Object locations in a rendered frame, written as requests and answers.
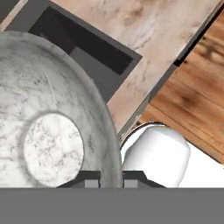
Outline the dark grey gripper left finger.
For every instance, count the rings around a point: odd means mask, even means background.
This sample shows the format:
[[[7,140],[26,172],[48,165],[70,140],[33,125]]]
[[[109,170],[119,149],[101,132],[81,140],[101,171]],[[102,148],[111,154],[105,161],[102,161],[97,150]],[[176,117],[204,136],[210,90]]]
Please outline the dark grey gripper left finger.
[[[59,188],[100,188],[101,173],[99,171],[80,171],[75,179],[72,179]]]

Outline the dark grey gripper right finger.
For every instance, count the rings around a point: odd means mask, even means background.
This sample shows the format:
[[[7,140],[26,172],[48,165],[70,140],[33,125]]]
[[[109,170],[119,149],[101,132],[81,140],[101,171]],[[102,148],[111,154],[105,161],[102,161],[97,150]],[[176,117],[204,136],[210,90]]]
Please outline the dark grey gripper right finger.
[[[152,180],[147,179],[143,171],[123,171],[122,179],[123,180],[137,180],[153,188],[164,188],[163,185],[160,185]]]

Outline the white marble bowl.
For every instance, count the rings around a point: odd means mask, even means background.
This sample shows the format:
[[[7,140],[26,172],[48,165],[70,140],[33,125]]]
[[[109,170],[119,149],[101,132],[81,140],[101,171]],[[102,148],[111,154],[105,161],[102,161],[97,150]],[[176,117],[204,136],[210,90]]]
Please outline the white marble bowl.
[[[57,187],[83,171],[122,184],[116,130],[97,87],[50,41],[0,33],[0,187]]]

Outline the dark grey sink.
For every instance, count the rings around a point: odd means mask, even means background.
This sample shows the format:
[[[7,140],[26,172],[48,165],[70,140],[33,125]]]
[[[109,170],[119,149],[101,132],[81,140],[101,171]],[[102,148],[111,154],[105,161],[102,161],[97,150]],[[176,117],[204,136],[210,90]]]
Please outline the dark grey sink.
[[[28,0],[7,26],[64,50],[94,80],[107,102],[142,56],[50,0]]]

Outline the white rounded object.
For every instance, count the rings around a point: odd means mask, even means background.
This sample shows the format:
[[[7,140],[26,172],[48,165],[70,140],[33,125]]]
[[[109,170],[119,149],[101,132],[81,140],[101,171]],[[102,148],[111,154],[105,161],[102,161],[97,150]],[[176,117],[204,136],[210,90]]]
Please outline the white rounded object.
[[[143,172],[148,180],[177,188],[185,176],[190,155],[191,149],[178,131],[161,122],[151,122],[125,151],[122,169]]]

